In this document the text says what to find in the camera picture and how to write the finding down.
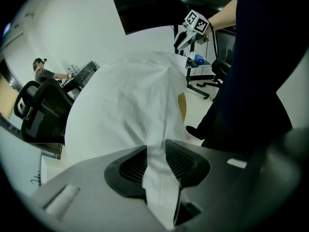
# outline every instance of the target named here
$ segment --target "white cloth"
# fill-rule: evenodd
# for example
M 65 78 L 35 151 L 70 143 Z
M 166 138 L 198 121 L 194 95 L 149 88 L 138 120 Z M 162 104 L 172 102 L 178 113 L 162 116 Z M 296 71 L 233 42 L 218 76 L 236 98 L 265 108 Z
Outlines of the white cloth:
M 65 143 L 72 164 L 147 145 L 143 178 L 148 207 L 173 228 L 179 183 L 165 161 L 165 140 L 185 141 L 178 95 L 186 88 L 186 57 L 130 53 L 102 66 L 69 114 Z

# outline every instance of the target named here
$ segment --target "black shoe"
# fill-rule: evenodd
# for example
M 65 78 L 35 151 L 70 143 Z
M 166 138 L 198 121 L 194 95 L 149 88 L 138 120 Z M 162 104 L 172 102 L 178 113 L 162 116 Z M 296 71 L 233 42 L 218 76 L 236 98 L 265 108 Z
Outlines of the black shoe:
M 185 129 L 187 130 L 187 132 L 189 134 L 191 134 L 192 136 L 198 138 L 199 140 L 204 140 L 205 137 L 202 136 L 198 131 L 197 129 L 195 129 L 193 126 L 186 126 Z

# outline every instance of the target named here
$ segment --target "dark clothing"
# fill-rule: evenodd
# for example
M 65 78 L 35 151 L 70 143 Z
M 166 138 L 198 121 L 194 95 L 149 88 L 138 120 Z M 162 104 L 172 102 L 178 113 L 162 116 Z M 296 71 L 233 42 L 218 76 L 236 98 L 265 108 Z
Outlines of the dark clothing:
M 236 145 L 252 151 L 291 129 L 276 92 L 301 60 L 309 39 L 305 32 L 301 39 L 293 32 L 288 36 L 293 23 L 284 18 L 289 11 L 298 18 L 297 23 L 305 24 L 304 9 L 294 0 L 238 0 L 233 63 L 219 96 L 198 127 L 205 132 L 206 141 L 232 138 Z M 223 124 L 225 136 L 217 136 Z
M 39 83 L 45 82 L 47 79 L 53 78 L 55 73 L 45 69 L 41 69 L 35 72 L 35 81 Z

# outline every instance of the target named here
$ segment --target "man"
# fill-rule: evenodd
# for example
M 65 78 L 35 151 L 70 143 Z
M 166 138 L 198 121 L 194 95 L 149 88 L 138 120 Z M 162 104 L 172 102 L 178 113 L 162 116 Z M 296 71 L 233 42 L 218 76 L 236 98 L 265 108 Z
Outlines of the man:
M 49 78 L 54 78 L 54 79 L 68 79 L 69 78 L 69 75 L 67 74 L 58 74 L 58 73 L 53 73 L 48 70 L 45 70 L 43 60 L 40 58 L 36 58 L 33 61 L 33 70 L 35 71 L 35 81 L 39 83 L 43 83 Z
M 297 34 L 306 28 L 305 1 L 232 0 L 209 19 L 214 30 L 237 25 L 237 37 L 215 101 L 196 129 L 186 127 L 202 146 L 250 154 L 292 128 L 276 91 L 308 47 L 309 34 Z

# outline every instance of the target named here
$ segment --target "cap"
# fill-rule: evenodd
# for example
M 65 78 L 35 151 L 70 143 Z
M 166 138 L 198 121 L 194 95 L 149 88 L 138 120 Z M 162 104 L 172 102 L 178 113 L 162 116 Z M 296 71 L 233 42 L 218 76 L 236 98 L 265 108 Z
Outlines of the cap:
M 42 62 L 42 63 L 44 63 L 44 61 L 41 59 L 41 58 L 36 58 L 34 61 L 33 61 L 33 64 L 35 64 L 36 62 Z

